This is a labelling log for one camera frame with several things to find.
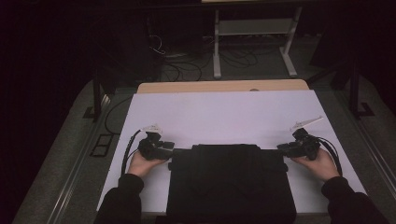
table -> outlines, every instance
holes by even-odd
[[[306,128],[309,133],[330,140],[338,149],[344,176],[350,186],[365,192],[356,176],[332,125],[328,121],[317,96],[304,87],[301,80],[249,81],[257,85],[248,86],[246,81],[231,83],[150,83],[139,88],[131,102],[118,143],[113,162],[107,175],[102,192],[117,186],[123,152],[130,137],[140,128],[157,123],[163,128],[163,141],[175,142],[176,148],[191,148],[196,144],[256,144],[260,148],[273,149],[276,145],[294,141],[289,131],[296,121],[317,118],[322,121]],[[295,83],[295,89],[285,91],[286,83]],[[257,89],[259,91],[242,91]],[[174,93],[170,86],[178,86]],[[231,91],[219,91],[224,85],[233,86]],[[158,93],[156,86],[163,86],[165,93]],[[266,88],[278,87],[277,91]],[[139,134],[132,149],[145,138]],[[325,214],[327,199],[321,195],[322,183],[313,177],[304,167],[285,159],[289,166],[288,179],[295,201],[297,213]],[[142,211],[146,213],[164,213],[166,210],[167,190],[170,171],[166,165],[156,167],[144,178],[145,188],[141,193]]]

gray floor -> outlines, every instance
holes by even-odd
[[[289,78],[277,49],[283,40],[283,37],[273,36],[223,39],[220,49],[222,79]],[[321,68],[309,65],[317,43],[316,36],[295,38],[290,57],[299,78],[307,79],[321,71]],[[178,80],[196,80],[200,76],[197,66],[202,67],[200,80],[213,80],[211,46],[207,45],[206,49],[208,53],[200,58],[187,56],[168,59],[173,66],[167,65],[163,68],[161,81],[174,80],[177,77],[175,66],[183,72]],[[396,133],[396,118],[382,103],[373,85],[363,78],[360,100],[369,104],[375,116],[356,121],[347,110],[348,87],[343,91],[333,91],[329,85],[331,78],[332,76],[328,76],[319,80],[312,85],[312,89],[316,91],[367,193],[390,223],[396,223],[396,201],[383,176],[378,172],[369,150],[370,147],[377,147],[389,169],[396,171],[396,139],[393,137]],[[82,118],[86,108],[92,106],[92,84],[87,84],[70,110],[14,223],[45,223],[49,218],[50,223],[92,223],[118,137],[114,135],[106,157],[95,158],[89,154],[98,136],[108,133],[105,119],[110,110],[107,128],[114,133],[121,131],[130,97],[134,92],[134,89],[119,89],[116,94],[109,96],[109,99],[103,101],[104,111],[101,118],[92,123],[91,119]],[[365,144],[361,127],[372,139],[371,146]],[[145,218],[144,223],[153,223],[152,217]],[[295,223],[330,223],[330,219],[298,217]]]

dark background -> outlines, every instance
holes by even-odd
[[[155,80],[158,75],[161,59],[148,48],[147,14],[104,15],[81,9],[92,6],[108,5],[46,0],[0,3],[1,223],[14,218],[69,108],[94,75],[106,83],[109,93],[119,86]],[[375,84],[396,113],[393,13],[390,1],[305,7],[297,33],[327,36],[316,55],[318,65],[330,66],[345,55],[355,58],[361,74]],[[198,19],[191,21],[199,32],[186,41],[197,41],[194,38],[200,34],[213,35],[213,24],[202,21],[200,15],[196,13]],[[151,28],[161,33],[166,30],[166,20],[175,22],[175,18],[164,17],[152,16],[156,22]],[[185,36],[173,37],[169,35],[167,41],[181,43]],[[139,76],[142,71],[147,75]]]

white surface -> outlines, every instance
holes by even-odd
[[[196,144],[256,144],[262,149],[294,141],[290,126],[295,122],[323,116],[306,130],[328,139],[338,150],[344,177],[350,186],[365,192],[332,126],[313,91],[239,91],[136,94],[120,136],[107,175],[104,195],[118,185],[120,167],[130,137],[143,127],[157,123],[163,129],[162,140],[175,142],[176,148]],[[140,133],[131,150],[146,137]],[[322,182],[303,166],[285,158],[288,178],[297,213],[326,213],[327,199]],[[167,163],[154,168],[144,179],[140,194],[143,212],[165,212],[170,171]]]

